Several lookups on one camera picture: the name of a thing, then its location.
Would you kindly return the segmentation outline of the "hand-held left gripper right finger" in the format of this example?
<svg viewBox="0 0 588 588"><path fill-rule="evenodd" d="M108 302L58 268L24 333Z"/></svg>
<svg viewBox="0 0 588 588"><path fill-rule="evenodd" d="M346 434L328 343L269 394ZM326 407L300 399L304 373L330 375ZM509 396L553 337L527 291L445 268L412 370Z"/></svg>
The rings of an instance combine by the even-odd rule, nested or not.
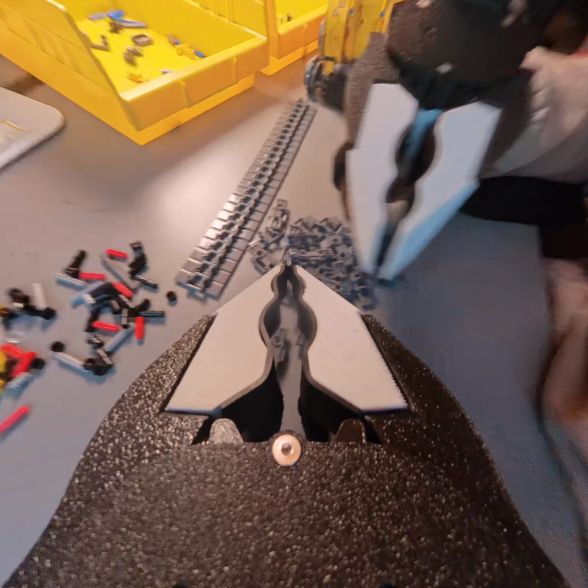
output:
<svg viewBox="0 0 588 588"><path fill-rule="evenodd" d="M310 384L352 411L406 410L408 403L363 313L306 269L294 267Z"/></svg>

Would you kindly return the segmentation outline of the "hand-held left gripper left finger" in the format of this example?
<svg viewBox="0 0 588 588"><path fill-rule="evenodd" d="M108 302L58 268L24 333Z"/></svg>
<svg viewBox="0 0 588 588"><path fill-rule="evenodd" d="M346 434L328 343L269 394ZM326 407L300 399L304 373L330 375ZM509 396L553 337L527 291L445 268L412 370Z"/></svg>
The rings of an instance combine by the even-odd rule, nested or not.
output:
<svg viewBox="0 0 588 588"><path fill-rule="evenodd" d="M260 386L273 364L272 336L286 294L281 264L220 307L165 410L220 413Z"/></svg>

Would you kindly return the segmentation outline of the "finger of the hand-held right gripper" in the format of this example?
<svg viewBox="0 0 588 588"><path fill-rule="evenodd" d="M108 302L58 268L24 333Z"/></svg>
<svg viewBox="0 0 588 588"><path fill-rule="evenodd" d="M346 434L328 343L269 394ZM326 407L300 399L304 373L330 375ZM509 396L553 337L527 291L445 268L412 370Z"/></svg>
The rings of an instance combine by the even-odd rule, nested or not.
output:
<svg viewBox="0 0 588 588"><path fill-rule="evenodd" d="M346 159L351 232L363 271L378 267L389 221L387 191L398 173L398 142L416 111L416 99L401 85L371 85L355 145Z"/></svg>
<svg viewBox="0 0 588 588"><path fill-rule="evenodd" d="M474 102L441 114L433 128L435 153L416 181L413 205L398 224L379 268L391 281L427 248L479 186L479 171L502 110Z"/></svg>

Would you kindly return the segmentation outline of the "pile of grey track links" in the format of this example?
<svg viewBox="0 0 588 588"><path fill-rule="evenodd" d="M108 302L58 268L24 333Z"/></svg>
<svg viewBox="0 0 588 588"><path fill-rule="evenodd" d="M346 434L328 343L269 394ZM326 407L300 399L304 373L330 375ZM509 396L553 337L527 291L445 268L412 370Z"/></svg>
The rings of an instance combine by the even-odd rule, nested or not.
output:
<svg viewBox="0 0 588 588"><path fill-rule="evenodd" d="M377 289L396 289L403 284L403 276L377 281L361 271L350 229L339 217L316 219L308 215L292 220L289 203L281 198L269 209L266 223L246 252L259 274L291 262L363 311L376 307Z"/></svg>

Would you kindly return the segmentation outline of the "yellow toy robot vehicle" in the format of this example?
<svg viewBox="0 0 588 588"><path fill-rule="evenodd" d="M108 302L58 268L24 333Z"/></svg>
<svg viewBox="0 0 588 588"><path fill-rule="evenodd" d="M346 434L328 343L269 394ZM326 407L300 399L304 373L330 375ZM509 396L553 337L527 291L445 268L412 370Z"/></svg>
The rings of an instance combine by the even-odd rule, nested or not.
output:
<svg viewBox="0 0 588 588"><path fill-rule="evenodd" d="M319 29L318 53L305 68L307 98L343 111L347 77L372 33L388 31L397 1L328 1Z"/></svg>

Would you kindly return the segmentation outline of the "pile of small building pieces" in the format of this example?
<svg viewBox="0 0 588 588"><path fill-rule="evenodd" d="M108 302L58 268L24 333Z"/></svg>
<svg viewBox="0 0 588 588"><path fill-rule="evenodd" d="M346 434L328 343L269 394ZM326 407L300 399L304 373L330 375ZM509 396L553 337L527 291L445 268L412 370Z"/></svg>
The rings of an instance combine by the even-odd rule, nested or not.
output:
<svg viewBox="0 0 588 588"><path fill-rule="evenodd" d="M154 310L150 298L134 298L140 288L157 291L159 285L145 272L148 256L143 243L129 243L130 251L106 248L100 260L108 275L89 272L84 264L88 252L79 249L69 263L55 274L55 282L75 290L71 308L84 306L87 318L82 329L89 351L87 357L67 352L66 343L54 341L49 351L57 363L71 371L95 378L107 376L114 370L113 356L117 349L133 337L142 343L146 321L164 321L165 311ZM8 334L13 323L25 318L50 323L57 311L47 304L40 283L32 285L32 293L12 287L5 291L6 303L1 301L1 334ZM1 394L20 392L45 369L47 361L34 351L25 349L18 340L1 338Z"/></svg>

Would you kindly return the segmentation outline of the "person's right forearm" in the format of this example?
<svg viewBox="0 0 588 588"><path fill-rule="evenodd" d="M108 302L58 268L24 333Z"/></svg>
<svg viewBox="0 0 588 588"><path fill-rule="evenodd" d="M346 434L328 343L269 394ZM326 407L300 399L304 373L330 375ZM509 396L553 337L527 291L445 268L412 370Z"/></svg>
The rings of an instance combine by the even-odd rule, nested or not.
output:
<svg viewBox="0 0 588 588"><path fill-rule="evenodd" d="M481 178L587 183L587 49L529 51L481 167Z"/></svg>

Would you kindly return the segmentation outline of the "grey desk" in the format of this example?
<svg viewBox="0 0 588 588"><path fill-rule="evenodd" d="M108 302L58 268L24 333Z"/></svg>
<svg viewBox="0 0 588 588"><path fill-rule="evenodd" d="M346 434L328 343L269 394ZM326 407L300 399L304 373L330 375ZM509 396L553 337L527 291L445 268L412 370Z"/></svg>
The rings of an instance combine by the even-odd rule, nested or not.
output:
<svg viewBox="0 0 588 588"><path fill-rule="evenodd" d="M287 102L305 95L305 63L258 75L253 88L139 146L1 58L1 86L60 111L65 129L1 172L1 297L42 283L54 322L23 321L16 339L45 357L66 343L86 357L86 313L55 283L78 249L99 269L106 248L146 246L153 297L166 308L143 344L127 343L107 378L86 379L49 360L21 396L1 398L1 419L31 415L1 440L1 583L56 510L86 445L129 384L204 313L258 274L239 264L219 301L165 292L237 186ZM549 343L545 272L533 227L455 216L407 270L378 290L374 314L444 382L492 452L509 494L571 586L587 585L577 510L540 433L533 396Z"/></svg>

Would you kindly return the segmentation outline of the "person's right hand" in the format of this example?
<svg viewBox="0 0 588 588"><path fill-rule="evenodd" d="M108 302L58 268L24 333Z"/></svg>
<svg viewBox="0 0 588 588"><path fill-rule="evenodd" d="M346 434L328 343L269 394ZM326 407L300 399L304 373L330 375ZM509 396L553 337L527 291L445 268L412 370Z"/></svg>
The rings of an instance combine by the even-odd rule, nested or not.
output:
<svg viewBox="0 0 588 588"><path fill-rule="evenodd" d="M342 207L347 221L350 220L350 212L346 184L346 156L353 147L354 143L352 141L345 141L336 152L333 165L333 183L340 193Z"/></svg>

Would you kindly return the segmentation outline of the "yellow plastic storage bin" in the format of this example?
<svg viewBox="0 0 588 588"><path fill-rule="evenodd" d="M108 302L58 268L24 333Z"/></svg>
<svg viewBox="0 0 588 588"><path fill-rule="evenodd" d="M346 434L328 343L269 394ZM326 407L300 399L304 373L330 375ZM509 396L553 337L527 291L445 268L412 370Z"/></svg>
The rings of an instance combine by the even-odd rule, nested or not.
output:
<svg viewBox="0 0 588 588"><path fill-rule="evenodd" d="M268 21L269 64L261 72L271 76L317 49L327 1L263 3Z"/></svg>
<svg viewBox="0 0 588 588"><path fill-rule="evenodd" d="M269 64L264 1L1 1L1 55L144 145L254 84ZM124 10L208 54L178 73L120 91L78 22Z"/></svg>

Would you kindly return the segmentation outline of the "single red pin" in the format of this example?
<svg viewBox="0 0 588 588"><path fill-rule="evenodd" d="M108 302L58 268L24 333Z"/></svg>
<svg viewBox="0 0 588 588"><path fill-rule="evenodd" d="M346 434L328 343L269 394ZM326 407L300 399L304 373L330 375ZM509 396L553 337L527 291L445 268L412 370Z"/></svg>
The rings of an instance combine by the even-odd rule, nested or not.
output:
<svg viewBox="0 0 588 588"><path fill-rule="evenodd" d="M31 412L30 406L21 406L14 410L9 416L1 421L1 436L8 434L23 419L27 418Z"/></svg>

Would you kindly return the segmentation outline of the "cluster of blue grey pieces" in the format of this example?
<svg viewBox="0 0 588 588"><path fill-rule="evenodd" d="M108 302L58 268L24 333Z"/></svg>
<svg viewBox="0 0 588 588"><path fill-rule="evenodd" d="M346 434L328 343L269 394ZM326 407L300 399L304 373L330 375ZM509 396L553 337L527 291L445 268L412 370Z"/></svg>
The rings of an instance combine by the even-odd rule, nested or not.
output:
<svg viewBox="0 0 588 588"><path fill-rule="evenodd" d="M115 87L127 90L178 73L208 54L172 33L158 33L124 10L101 11L78 22L92 54Z"/></svg>

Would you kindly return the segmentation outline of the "clipboard with diagram sheet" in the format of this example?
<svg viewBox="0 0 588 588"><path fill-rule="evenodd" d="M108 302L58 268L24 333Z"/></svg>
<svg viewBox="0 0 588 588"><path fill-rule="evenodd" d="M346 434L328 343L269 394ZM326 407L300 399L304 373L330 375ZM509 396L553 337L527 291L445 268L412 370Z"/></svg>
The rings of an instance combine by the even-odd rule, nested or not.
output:
<svg viewBox="0 0 588 588"><path fill-rule="evenodd" d="M1 170L64 126L65 118L56 108L1 88Z"/></svg>

